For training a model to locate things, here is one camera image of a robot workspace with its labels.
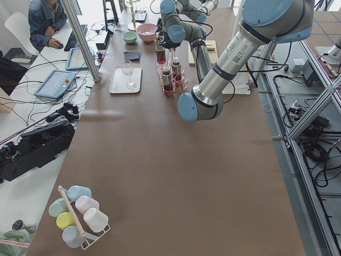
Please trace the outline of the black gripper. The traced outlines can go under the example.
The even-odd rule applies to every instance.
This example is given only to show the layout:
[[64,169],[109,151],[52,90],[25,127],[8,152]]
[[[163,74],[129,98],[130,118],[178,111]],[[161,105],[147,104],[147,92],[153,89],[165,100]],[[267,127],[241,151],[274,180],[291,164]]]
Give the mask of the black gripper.
[[181,45],[181,43],[173,43],[164,31],[161,18],[157,21],[158,29],[156,31],[156,45],[162,45],[165,49],[172,49],[172,59],[175,57],[175,49]]

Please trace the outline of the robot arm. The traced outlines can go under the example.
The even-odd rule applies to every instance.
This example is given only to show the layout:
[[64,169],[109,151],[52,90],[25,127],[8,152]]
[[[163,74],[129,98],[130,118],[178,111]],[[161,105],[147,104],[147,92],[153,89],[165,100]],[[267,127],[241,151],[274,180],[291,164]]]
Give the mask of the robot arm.
[[175,49],[182,42],[189,42],[196,65],[198,81],[202,81],[212,68],[205,39],[207,33],[201,26],[207,16],[218,6],[218,1],[201,1],[196,8],[189,1],[161,1],[157,26],[160,32],[160,45]]
[[187,122],[216,118],[222,111],[222,91],[261,46],[291,43],[312,32],[314,1],[245,1],[239,31],[212,69],[190,93],[179,97],[178,112]]

